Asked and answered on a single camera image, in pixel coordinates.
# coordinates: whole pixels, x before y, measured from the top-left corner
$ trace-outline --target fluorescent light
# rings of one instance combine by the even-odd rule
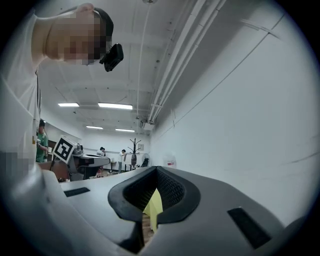
[[[58,103],[60,107],[79,107],[78,103]]]
[[[118,132],[129,132],[129,133],[134,133],[134,130],[125,130],[125,129],[115,129]]]
[[[103,130],[102,127],[96,127],[96,126],[86,126],[87,128],[91,128],[91,129],[99,129],[99,130]]]
[[[101,108],[112,108],[112,109],[123,109],[123,110],[132,110],[132,105],[125,104],[112,104],[112,103],[98,103]]]

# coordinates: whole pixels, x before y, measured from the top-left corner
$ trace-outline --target black slot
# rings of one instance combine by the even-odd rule
[[[241,207],[228,210],[227,213],[254,249],[271,240],[263,228]]]
[[[69,198],[69,197],[80,195],[80,194],[83,194],[83,193],[86,193],[89,191],[90,191],[90,189],[88,189],[86,187],[80,187],[80,188],[64,191],[64,193],[65,193],[66,197]]]

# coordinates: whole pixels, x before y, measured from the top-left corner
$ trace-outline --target person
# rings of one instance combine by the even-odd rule
[[[98,151],[96,152],[96,154],[97,154],[98,156],[105,157],[105,156],[106,156],[106,150],[105,150],[105,148],[104,148],[103,146],[100,147],[100,150],[98,150]]]
[[[111,48],[113,29],[109,15],[91,3],[47,18],[37,17],[33,10],[22,20],[0,60],[0,117],[5,124],[0,130],[0,153],[4,161],[11,159],[6,163],[11,171],[8,179],[17,172],[25,175],[37,169],[42,105],[39,64],[45,59],[82,65],[99,62]],[[53,170],[68,170],[66,164],[55,165]],[[51,162],[39,166],[49,170]]]
[[[126,150],[122,149],[122,151],[119,153],[119,159],[118,159],[118,164],[119,164],[119,170],[118,174],[121,173],[122,171],[122,162],[123,162],[123,157],[126,155]]]
[[[45,133],[45,122],[41,119],[39,123],[39,130],[38,130],[38,139],[36,143],[36,157],[35,161],[37,163],[44,163],[45,162],[45,154],[48,152],[48,137]]]

